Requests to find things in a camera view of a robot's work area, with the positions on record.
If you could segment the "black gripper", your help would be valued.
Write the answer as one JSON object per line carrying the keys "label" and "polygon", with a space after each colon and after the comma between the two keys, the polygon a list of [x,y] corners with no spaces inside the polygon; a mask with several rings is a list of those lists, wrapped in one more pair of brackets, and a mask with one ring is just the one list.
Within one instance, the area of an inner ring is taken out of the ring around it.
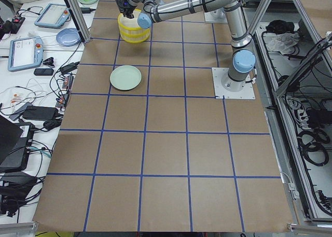
{"label": "black gripper", "polygon": [[129,19],[134,18],[133,12],[137,7],[138,3],[141,2],[141,0],[115,0],[115,1],[119,8],[120,13],[122,13],[124,17]]}

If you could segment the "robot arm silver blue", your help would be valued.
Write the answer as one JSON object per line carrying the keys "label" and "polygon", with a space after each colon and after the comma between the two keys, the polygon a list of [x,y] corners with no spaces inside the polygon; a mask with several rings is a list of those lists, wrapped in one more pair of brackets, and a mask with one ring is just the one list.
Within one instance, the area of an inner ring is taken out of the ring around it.
{"label": "robot arm silver blue", "polygon": [[244,82],[254,69],[256,59],[249,45],[252,33],[246,25],[242,0],[177,0],[164,3],[163,0],[115,0],[120,13],[133,19],[139,4],[143,9],[136,17],[138,25],[148,29],[153,23],[186,15],[204,12],[208,23],[226,23],[231,34],[233,48],[232,66],[226,79],[230,82]]}

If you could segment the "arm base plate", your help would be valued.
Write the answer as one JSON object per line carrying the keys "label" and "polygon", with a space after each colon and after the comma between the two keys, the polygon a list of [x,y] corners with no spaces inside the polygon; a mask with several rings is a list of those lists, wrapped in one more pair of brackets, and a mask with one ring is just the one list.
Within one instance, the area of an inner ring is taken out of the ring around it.
{"label": "arm base plate", "polygon": [[255,94],[250,76],[245,81],[233,81],[228,76],[229,68],[212,68],[214,93],[216,99],[254,100]]}
{"label": "arm base plate", "polygon": [[223,10],[215,10],[204,13],[206,23],[221,23],[227,24],[226,15]]}

